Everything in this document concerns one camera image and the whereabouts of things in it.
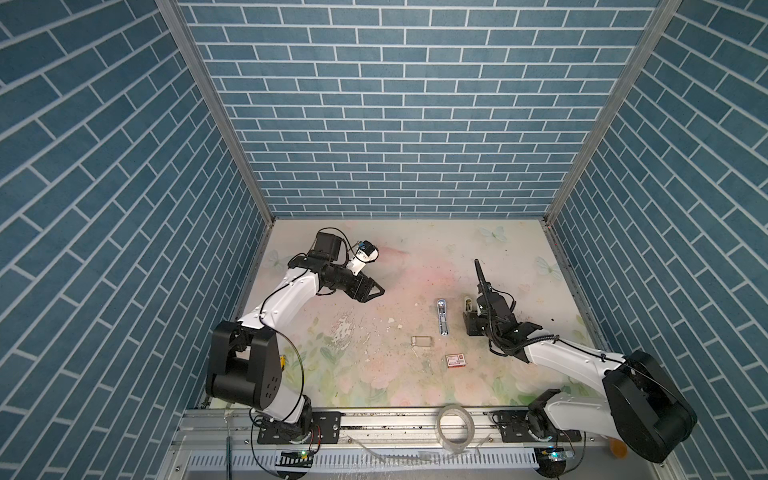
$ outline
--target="roll of clear tape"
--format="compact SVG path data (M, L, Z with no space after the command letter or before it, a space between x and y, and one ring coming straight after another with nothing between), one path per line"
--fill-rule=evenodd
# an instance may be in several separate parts
M467 426L467 438L462 440L461 442L454 442L453 440L449 440L445 437L445 433L442 431L442 426L440 425L440 422L442 421L442 418L446 415L456 415L458 416L464 424ZM435 425L435 432L437 433L437 439L440 442L440 445L449 452L453 454L459 454L464 451L464 449L469 446L469 443L475 438L475 422L472 421L472 416L469 415L469 412L467 410L459 405L446 405L440 409L440 412L437 414L437 424Z

